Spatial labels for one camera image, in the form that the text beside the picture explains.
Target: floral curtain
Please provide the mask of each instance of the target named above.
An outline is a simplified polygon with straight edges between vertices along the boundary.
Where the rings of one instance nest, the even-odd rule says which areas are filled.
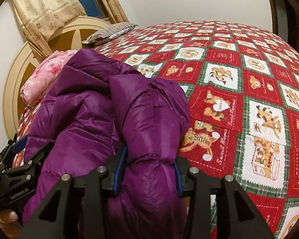
[[[22,30],[39,61],[52,54],[49,38],[77,16],[86,16],[79,0],[13,0]]]
[[[101,0],[109,13],[112,23],[128,22],[125,12],[118,0]]]

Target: checkered pattern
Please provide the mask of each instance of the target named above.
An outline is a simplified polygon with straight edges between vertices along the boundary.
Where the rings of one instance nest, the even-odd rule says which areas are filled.
[[[177,22],[95,50],[146,77],[174,80],[191,127],[179,153],[208,175],[233,174],[276,238],[299,216],[299,54],[261,28]],[[212,204],[211,238],[216,209]]]

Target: pink blanket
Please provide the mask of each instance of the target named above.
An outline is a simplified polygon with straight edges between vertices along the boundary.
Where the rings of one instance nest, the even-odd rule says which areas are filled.
[[[43,60],[20,90],[24,103],[30,107],[38,104],[60,74],[63,66],[76,53],[77,50],[66,52],[57,50]]]

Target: purple down jacket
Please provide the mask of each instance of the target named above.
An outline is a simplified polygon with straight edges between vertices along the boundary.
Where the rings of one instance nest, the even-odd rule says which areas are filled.
[[[108,200],[113,238],[181,238],[186,205],[177,196],[172,164],[188,126],[178,84],[147,79],[125,63],[80,50],[46,94],[29,133],[25,161],[48,141],[55,145],[24,207],[24,223],[62,174],[89,173],[124,141],[122,190]]]

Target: headboard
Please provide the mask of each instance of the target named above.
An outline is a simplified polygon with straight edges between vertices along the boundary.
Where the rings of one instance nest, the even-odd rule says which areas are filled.
[[[82,44],[83,40],[96,30],[109,25],[100,19],[80,16],[57,30],[48,44],[53,52],[69,49],[79,50],[86,47]],[[3,121],[8,139],[12,139],[17,132],[19,118],[26,107],[21,99],[20,89],[38,66],[39,62],[26,42],[12,63],[3,92]]]

